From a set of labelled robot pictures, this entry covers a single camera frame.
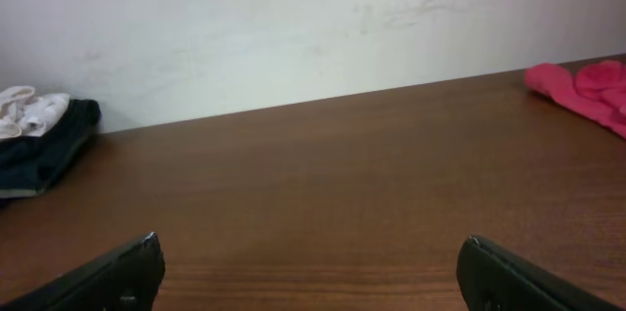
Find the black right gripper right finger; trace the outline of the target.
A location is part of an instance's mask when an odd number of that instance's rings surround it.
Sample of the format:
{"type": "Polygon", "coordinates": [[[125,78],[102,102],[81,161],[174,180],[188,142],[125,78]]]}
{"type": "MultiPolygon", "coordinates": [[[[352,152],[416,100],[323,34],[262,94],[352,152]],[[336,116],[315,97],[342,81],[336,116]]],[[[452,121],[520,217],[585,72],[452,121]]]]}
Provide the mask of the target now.
{"type": "Polygon", "coordinates": [[[456,278],[469,311],[623,311],[481,237],[468,237],[456,278]]]}

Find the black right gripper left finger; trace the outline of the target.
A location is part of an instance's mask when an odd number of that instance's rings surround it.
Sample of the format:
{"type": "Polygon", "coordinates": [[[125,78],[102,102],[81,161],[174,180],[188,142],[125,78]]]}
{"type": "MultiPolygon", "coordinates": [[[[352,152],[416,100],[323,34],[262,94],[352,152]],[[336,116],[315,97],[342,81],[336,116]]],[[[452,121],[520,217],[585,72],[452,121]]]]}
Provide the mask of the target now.
{"type": "Polygon", "coordinates": [[[1,305],[1,311],[151,311],[165,272],[155,232],[1,305]]]}

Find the orange printed t-shirt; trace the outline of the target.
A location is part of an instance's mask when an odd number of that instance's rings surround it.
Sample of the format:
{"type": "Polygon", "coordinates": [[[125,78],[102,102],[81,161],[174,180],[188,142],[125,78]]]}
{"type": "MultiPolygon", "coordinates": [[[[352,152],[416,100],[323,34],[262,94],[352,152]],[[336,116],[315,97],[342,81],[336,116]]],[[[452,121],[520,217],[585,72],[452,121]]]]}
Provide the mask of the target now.
{"type": "Polygon", "coordinates": [[[555,64],[528,68],[524,83],[558,105],[625,138],[625,64],[602,61],[573,74],[555,64]]]}

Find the navy folded garment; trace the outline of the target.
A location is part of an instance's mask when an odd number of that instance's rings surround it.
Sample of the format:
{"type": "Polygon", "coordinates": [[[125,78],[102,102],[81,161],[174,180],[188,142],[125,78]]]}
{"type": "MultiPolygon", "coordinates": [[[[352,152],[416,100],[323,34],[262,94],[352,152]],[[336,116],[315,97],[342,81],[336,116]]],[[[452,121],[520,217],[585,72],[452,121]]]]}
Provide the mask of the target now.
{"type": "Polygon", "coordinates": [[[96,134],[101,116],[96,101],[73,99],[43,136],[3,141],[1,198],[32,198],[54,186],[96,134]]]}

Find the white folded t-shirt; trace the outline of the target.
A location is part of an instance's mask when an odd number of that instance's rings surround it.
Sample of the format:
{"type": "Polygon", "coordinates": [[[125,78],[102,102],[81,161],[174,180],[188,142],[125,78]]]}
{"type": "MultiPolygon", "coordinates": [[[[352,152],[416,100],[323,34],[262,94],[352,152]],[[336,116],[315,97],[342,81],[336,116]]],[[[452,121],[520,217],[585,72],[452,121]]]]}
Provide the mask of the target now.
{"type": "Polygon", "coordinates": [[[41,137],[67,111],[70,95],[38,96],[32,86],[12,86],[1,92],[1,140],[41,137]]]}

